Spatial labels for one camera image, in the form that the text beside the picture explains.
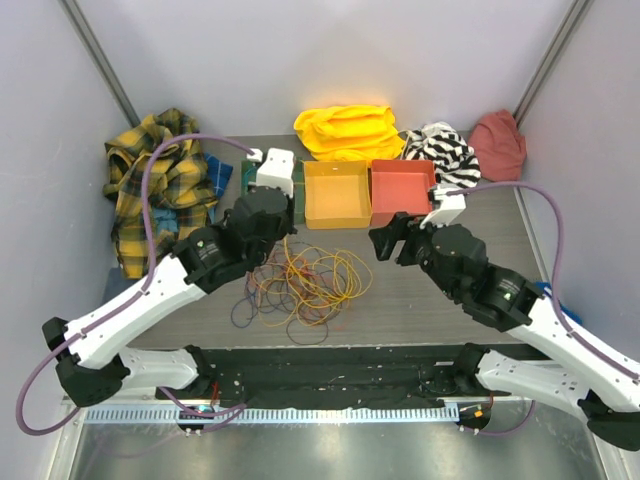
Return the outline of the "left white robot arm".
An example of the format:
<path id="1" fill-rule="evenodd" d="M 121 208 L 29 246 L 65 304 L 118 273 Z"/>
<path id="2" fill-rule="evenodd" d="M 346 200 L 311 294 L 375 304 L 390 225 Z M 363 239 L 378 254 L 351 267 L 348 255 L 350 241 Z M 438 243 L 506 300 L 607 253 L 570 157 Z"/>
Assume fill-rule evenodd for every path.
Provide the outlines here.
<path id="1" fill-rule="evenodd" d="M 55 370 L 78 407 L 122 390 L 166 388 L 179 398 L 205 397 L 216 372 L 193 345 L 171 351 L 129 344 L 169 314 L 262 266 L 275 244 L 294 233 L 295 200 L 277 187 L 257 186 L 224 218 L 178 242 L 143 279 L 93 312 L 43 327 Z"/>

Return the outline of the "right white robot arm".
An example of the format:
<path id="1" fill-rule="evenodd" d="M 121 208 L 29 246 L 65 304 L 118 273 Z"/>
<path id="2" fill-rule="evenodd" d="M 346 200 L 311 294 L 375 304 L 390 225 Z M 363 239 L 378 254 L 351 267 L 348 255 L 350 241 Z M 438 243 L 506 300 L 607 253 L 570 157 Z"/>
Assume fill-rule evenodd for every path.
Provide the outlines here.
<path id="1" fill-rule="evenodd" d="M 639 448 L 639 364 L 554 309 L 552 298 L 519 273 L 491 263 L 485 243 L 461 225 L 420 227 L 399 212 L 369 232 L 378 260 L 416 265 L 474 321 L 536 348 L 556 367 L 526 364 L 468 343 L 451 380 L 465 395 L 505 392 L 564 411 L 603 441 Z"/>

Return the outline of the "red plastic bin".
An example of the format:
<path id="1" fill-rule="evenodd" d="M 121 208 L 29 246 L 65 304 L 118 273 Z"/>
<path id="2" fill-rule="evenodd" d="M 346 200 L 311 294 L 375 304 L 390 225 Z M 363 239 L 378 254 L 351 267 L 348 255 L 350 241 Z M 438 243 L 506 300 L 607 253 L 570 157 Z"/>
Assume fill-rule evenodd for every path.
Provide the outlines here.
<path id="1" fill-rule="evenodd" d="M 397 212 L 426 215 L 429 190 L 436 184 L 428 160 L 374 160 L 371 165 L 371 226 L 387 225 Z"/>

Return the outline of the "green plastic bin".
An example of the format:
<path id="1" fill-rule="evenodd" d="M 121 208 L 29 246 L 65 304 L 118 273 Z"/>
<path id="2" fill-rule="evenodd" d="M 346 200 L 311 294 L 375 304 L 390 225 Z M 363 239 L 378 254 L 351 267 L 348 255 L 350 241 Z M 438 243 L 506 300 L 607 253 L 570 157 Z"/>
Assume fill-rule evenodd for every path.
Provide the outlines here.
<path id="1" fill-rule="evenodd" d="M 303 159 L 301 157 L 296 157 L 293 170 L 295 225 L 301 225 L 305 222 L 305 177 L 303 167 Z M 257 165 L 255 163 L 250 160 L 244 160 L 241 162 L 241 196 L 247 195 L 254 188 L 256 172 Z"/>

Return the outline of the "blue checked cloth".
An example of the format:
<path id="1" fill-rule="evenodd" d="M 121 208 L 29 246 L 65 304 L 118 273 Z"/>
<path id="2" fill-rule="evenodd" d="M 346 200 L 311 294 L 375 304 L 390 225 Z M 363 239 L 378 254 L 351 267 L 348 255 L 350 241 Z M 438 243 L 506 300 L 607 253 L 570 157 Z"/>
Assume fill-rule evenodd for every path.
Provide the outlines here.
<path id="1" fill-rule="evenodd" d="M 233 166 L 220 161 L 210 153 L 206 153 L 204 157 L 207 163 L 207 175 L 211 181 L 214 194 L 216 197 L 221 198 L 231 180 Z"/>

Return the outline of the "yellow plastic bin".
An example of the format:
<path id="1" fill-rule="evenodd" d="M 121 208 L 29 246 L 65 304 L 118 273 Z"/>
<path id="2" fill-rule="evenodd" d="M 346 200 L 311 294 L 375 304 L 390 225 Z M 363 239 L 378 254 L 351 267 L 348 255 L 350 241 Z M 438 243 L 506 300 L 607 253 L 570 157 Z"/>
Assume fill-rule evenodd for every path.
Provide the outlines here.
<path id="1" fill-rule="evenodd" d="M 309 229 L 360 229 L 372 207 L 365 161 L 304 163 L 305 222 Z"/>

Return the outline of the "black white striped cloth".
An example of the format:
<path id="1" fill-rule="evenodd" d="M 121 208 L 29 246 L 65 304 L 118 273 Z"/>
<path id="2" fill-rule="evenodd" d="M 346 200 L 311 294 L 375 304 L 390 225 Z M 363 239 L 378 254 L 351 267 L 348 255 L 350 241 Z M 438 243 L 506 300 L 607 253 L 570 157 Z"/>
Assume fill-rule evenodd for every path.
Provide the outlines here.
<path id="1" fill-rule="evenodd" d="M 473 188 L 481 179 L 479 160 L 465 138 L 446 122 L 425 124 L 404 131 L 401 158 L 428 160 L 437 183 Z"/>

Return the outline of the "yellow plaid shirt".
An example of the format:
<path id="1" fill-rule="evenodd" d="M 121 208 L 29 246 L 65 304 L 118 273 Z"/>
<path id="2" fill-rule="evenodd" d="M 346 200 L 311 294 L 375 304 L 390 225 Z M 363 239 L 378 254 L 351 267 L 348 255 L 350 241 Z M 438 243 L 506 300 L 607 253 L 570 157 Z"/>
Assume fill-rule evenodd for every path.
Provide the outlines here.
<path id="1" fill-rule="evenodd" d="M 147 192 L 142 192 L 143 175 L 156 148 L 176 136 L 198 131 L 195 118 L 170 108 L 146 116 L 138 126 L 105 142 L 108 180 L 103 195 L 115 204 L 111 241 L 127 279 L 139 280 L 148 272 L 144 199 L 148 200 L 158 259 L 209 223 L 209 210 L 218 197 L 198 140 L 167 147 L 152 166 Z"/>

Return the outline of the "yellow cloth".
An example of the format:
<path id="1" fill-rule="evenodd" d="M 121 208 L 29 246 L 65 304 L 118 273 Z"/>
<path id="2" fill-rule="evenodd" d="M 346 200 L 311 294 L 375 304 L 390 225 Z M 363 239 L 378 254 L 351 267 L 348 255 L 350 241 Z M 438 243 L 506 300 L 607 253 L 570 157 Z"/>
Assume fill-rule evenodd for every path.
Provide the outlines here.
<path id="1" fill-rule="evenodd" d="M 389 106 L 348 105 L 301 112 L 294 131 L 311 156 L 322 162 L 397 158 L 404 140 Z"/>

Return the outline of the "pink red cloth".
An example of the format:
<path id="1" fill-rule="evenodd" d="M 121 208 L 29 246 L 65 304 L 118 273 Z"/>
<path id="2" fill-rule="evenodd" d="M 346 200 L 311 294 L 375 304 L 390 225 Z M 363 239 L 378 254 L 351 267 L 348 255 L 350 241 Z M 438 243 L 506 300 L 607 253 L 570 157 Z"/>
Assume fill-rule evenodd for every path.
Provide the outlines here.
<path id="1" fill-rule="evenodd" d="M 518 181 L 527 157 L 526 139 L 506 109 L 484 115 L 468 140 L 481 175 L 492 182 Z"/>

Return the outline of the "grey blue folded cloth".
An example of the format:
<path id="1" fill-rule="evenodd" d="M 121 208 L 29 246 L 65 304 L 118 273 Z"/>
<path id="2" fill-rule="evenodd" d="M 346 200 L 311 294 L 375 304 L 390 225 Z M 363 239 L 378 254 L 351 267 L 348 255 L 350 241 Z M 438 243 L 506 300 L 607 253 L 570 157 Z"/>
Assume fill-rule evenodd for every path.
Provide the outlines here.
<path id="1" fill-rule="evenodd" d="M 128 281 L 126 274 L 120 267 L 114 267 L 109 271 L 109 279 L 112 281 Z"/>

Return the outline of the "black base mat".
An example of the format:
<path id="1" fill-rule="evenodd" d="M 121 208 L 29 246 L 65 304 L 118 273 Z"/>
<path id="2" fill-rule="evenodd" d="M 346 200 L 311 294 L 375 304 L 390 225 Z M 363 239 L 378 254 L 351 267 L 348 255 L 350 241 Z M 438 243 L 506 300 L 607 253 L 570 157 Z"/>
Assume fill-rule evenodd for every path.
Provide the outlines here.
<path id="1" fill-rule="evenodd" d="M 206 349 L 209 374 L 180 400 L 222 407 L 343 410 L 435 407 L 451 397 L 486 397 L 468 360 L 481 346 L 382 345 Z"/>

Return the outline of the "blue cloth right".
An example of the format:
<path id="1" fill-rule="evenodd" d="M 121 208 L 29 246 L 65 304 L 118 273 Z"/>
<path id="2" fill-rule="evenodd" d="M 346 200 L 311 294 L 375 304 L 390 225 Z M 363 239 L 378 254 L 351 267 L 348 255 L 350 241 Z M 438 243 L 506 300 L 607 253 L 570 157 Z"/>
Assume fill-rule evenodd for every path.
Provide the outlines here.
<path id="1" fill-rule="evenodd" d="M 548 282 L 536 282 L 536 286 L 542 290 L 544 292 L 544 295 L 548 298 L 552 298 L 553 297 L 553 292 L 552 292 L 552 287 L 551 284 Z M 560 304 L 561 307 L 561 311 L 571 320 L 573 320 L 575 323 L 577 323 L 578 325 L 582 325 L 582 319 L 580 318 L 580 316 L 575 313 L 574 311 L 572 311 L 571 309 L 569 309 L 568 307 L 566 307 L 564 304 Z"/>

